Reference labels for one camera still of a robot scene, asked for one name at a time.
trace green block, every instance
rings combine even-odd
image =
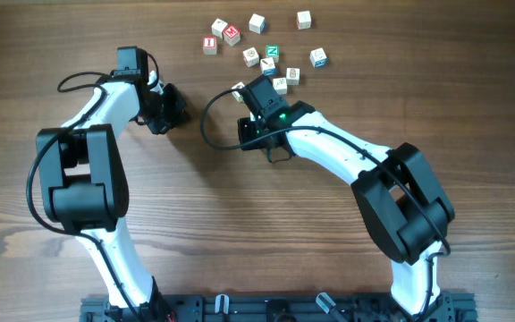
[[[267,45],[266,46],[266,57],[274,58],[274,62],[279,63],[279,46]]]

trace wood grain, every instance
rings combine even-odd
[[[304,9],[314,26],[298,32]],[[252,13],[267,18],[262,36],[248,31]],[[205,56],[201,39],[216,17],[242,39]],[[515,2],[495,1],[0,6],[0,321],[72,321],[80,298],[106,292],[76,241],[31,219],[24,184],[36,133],[89,99],[56,93],[57,82],[110,71],[115,49],[129,45],[157,58],[193,115],[166,136],[130,125],[118,142],[132,237],[163,292],[389,289],[389,261],[346,184],[308,160],[269,165],[259,151],[217,152],[200,138],[206,102],[259,74],[241,51],[262,55],[267,44],[280,45],[281,70],[301,68],[291,102],[371,142],[424,151],[457,211],[440,285],[475,293],[482,321],[515,321]],[[329,65],[314,70],[308,53],[318,47]],[[246,114],[224,98],[211,137],[235,142]]]

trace wooden table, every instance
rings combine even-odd
[[[296,30],[301,10],[311,30]],[[252,13],[266,17],[264,35],[249,32]],[[203,55],[216,17],[240,27],[241,42]],[[200,138],[207,101],[259,75],[241,51],[263,55],[267,44],[280,45],[281,71],[301,68],[288,100],[371,142],[424,151],[457,211],[440,285],[473,292],[482,321],[515,321],[515,2],[494,1],[0,6],[0,321],[73,321],[80,298],[106,293],[75,240],[30,217],[25,179],[37,132],[89,100],[88,90],[58,94],[57,82],[109,72],[116,48],[132,45],[157,58],[193,116],[166,136],[129,124],[118,141],[131,234],[163,293],[389,290],[389,259],[346,184],[305,159],[270,165],[260,151],[214,151]],[[329,64],[314,70],[319,47]],[[225,97],[211,137],[234,143],[247,114]]]

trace black mounting base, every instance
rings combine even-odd
[[[335,322],[310,297],[225,297],[166,295],[175,322]],[[333,297],[337,309],[350,322],[411,322],[389,293],[368,293]],[[85,299],[80,307],[80,322],[112,322],[106,315],[108,299]],[[474,294],[442,292],[431,306],[425,322],[477,322]]]

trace toy block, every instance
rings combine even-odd
[[[202,49],[204,50],[204,54],[206,55],[217,55],[218,43],[216,41],[216,37],[204,37]]]
[[[287,94],[287,80],[285,78],[273,79],[272,83],[277,94]]]
[[[274,58],[274,62],[279,63],[279,46],[267,45],[266,46],[266,57]]]
[[[299,68],[288,68],[285,73],[287,85],[300,85],[300,69]]]
[[[274,76],[275,75],[275,63],[274,58],[264,58],[260,61],[259,64],[261,67],[261,72],[265,76]]]
[[[309,60],[315,68],[327,65],[327,56],[323,48],[312,50],[311,55],[309,55]]]
[[[297,28],[299,30],[311,28],[311,13],[309,11],[297,13]]]
[[[232,89],[242,89],[245,85],[240,81]],[[232,92],[233,97],[240,103],[243,103],[243,97],[239,92]]]
[[[212,24],[212,35],[224,39],[224,30],[228,27],[228,22],[221,19],[216,19]]]
[[[249,20],[249,31],[253,31],[255,33],[262,33],[266,28],[266,18],[260,16],[259,14],[253,14],[251,19]]]
[[[242,54],[243,54],[243,61],[246,63],[246,65],[248,67],[251,67],[251,66],[259,63],[259,54],[258,54],[258,51],[254,47],[244,50],[242,52]]]
[[[224,40],[228,45],[233,46],[240,41],[240,31],[233,25],[224,30]]]

